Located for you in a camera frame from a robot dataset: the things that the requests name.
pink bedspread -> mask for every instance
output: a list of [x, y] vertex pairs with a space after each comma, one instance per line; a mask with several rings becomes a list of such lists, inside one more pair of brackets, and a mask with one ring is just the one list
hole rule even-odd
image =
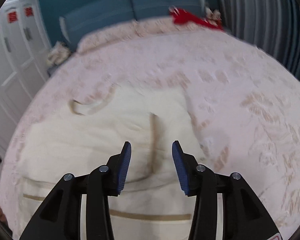
[[182, 86], [202, 151], [215, 172], [243, 175], [283, 239], [300, 225], [300, 83], [263, 51], [196, 30], [135, 38], [75, 54], [37, 94], [6, 153], [0, 205], [18, 227], [18, 155], [33, 123], [66, 101], [91, 103], [113, 83]]

white bedding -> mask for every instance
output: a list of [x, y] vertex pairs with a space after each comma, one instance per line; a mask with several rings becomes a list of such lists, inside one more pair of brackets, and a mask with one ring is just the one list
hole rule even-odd
[[[191, 217], [195, 198], [187, 199], [180, 190], [171, 146], [179, 140], [183, 150], [197, 160], [203, 160], [204, 153], [194, 135], [182, 88], [153, 90], [118, 85], [99, 104], [71, 106], [67, 104], [44, 122], [34, 124], [27, 135], [18, 162], [22, 179], [18, 183], [20, 226], [16, 235], [23, 232], [36, 207], [64, 174], [77, 177], [91, 173], [119, 153], [125, 141], [131, 143], [129, 170], [120, 198], [109, 199], [110, 212], [123, 217], [156, 216], [157, 220], [177, 217], [183, 221], [177, 225], [172, 222], [174, 231], [182, 225], [184, 234], [190, 231], [190, 223], [184, 218]], [[128, 238], [121, 234], [115, 238], [139, 240], [136, 235], [143, 234], [140, 230], [149, 232], [144, 240], [171, 237], [167, 230], [158, 233], [153, 221], [143, 224], [142, 229], [126, 227], [125, 231], [133, 231]], [[112, 225], [116, 232], [122, 228], [121, 224]], [[81, 226], [85, 228], [85, 222], [81, 221]]]
[[300, 225], [300, 83], [261, 50], [207, 29], [119, 41], [76, 54], [60, 68], [23, 116], [6, 154], [0, 205], [12, 230], [18, 227], [15, 165], [31, 124], [68, 100], [104, 98], [121, 82], [182, 86], [210, 168], [241, 173], [283, 239], [294, 233]]

red cloth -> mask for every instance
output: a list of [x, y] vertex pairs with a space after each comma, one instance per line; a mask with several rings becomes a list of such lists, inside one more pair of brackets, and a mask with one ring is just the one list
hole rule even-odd
[[193, 15], [192, 13], [187, 12], [184, 9], [181, 8], [174, 8], [172, 10], [170, 10], [170, 14], [173, 16], [174, 18], [174, 23], [175, 24], [186, 24], [187, 22], [191, 21], [194, 22], [196, 24], [200, 24], [202, 26], [208, 27], [210, 29], [217, 29], [217, 30], [223, 30], [222, 25], [218, 24], [218, 26], [215, 26], [209, 22], [207, 22], [206, 20], [202, 20], [199, 17]]

white cabinet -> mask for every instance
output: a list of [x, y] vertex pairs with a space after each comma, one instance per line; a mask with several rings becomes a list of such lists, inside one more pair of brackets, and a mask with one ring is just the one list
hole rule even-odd
[[38, 0], [6, 0], [0, 9], [0, 156], [44, 85], [50, 44]]

pillow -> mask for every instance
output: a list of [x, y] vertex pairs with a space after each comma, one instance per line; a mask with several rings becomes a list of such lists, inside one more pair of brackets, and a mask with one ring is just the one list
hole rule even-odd
[[194, 31], [203, 28], [203, 26], [192, 22], [176, 25], [173, 23], [173, 17], [171, 16], [149, 18], [140, 22], [133, 20], [114, 24], [85, 35], [79, 42], [77, 52], [84, 54], [92, 49], [98, 49], [122, 40], [177, 31]]
[[193, 31], [202, 28], [203, 26], [197, 25], [195, 23], [176, 25], [173, 23], [173, 17], [166, 16], [160, 18], [151, 18], [138, 22], [138, 25], [136, 25], [136, 32], [139, 37], [147, 37], [161, 33], [170, 33], [186, 30]]
[[77, 52], [83, 54], [89, 50], [100, 48], [115, 41], [136, 37], [137, 22], [135, 20], [107, 26], [85, 35], [79, 42]]

